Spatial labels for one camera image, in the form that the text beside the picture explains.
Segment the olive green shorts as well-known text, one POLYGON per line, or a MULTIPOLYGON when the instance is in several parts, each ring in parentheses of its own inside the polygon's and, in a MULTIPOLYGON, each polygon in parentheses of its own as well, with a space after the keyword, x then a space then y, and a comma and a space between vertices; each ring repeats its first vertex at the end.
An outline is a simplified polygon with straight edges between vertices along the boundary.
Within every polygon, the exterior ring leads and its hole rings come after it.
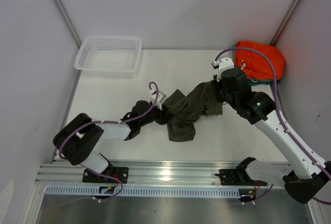
POLYGON ((194 124, 201 116, 223 114, 222 103, 216 100, 215 85, 211 81, 198 84, 188 95, 177 89, 163 106, 171 116, 167 128, 172 142, 192 141, 196 134, 194 124))

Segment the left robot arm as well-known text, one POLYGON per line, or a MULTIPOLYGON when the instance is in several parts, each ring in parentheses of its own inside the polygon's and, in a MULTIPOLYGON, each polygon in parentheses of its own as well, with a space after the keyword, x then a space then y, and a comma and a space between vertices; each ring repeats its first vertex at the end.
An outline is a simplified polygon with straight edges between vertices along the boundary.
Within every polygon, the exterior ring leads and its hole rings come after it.
POLYGON ((55 135, 53 145, 62 159, 73 166, 82 165, 105 183, 112 177, 111 163, 95 151, 96 144, 102 139, 131 140, 140 134, 142 127, 152 122, 165 125, 171 117, 167 108, 158 108, 145 100, 137 101, 119 122, 94 121, 81 113, 55 135))

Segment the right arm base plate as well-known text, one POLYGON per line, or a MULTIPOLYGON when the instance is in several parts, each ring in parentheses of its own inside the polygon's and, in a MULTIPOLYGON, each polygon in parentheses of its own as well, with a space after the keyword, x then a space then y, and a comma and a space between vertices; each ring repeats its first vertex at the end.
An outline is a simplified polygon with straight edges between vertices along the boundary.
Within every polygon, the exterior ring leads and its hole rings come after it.
POLYGON ((267 186, 264 181, 254 181, 246 176, 240 178, 236 169, 220 169, 214 176, 220 179, 222 186, 267 186))

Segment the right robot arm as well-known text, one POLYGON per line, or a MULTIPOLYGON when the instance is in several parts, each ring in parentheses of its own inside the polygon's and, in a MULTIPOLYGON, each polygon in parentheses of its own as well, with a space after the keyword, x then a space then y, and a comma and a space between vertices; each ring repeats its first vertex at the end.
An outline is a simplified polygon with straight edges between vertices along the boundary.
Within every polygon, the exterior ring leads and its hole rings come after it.
POLYGON ((246 75, 231 68, 212 80, 218 102, 229 104, 237 114, 264 133, 287 159, 280 166, 247 157, 236 167, 241 184, 262 181, 282 187, 297 202, 306 204, 330 181, 330 162, 318 155, 292 129, 277 102, 264 92, 254 92, 246 75))

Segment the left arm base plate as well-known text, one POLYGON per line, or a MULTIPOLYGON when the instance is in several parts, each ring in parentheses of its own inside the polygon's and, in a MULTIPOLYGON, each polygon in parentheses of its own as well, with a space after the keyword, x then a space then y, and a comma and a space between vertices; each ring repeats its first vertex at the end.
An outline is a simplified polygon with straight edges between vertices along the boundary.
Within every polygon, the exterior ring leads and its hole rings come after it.
MULTIPOLYGON (((129 168, 128 167, 107 168, 106 175, 116 178, 116 179, 120 180, 123 184, 126 184, 128 181, 129 168)), ((117 181, 112 180, 108 177, 96 175, 88 169, 84 170, 82 182, 84 182, 84 183, 110 183, 110 184, 117 183, 117 181)))

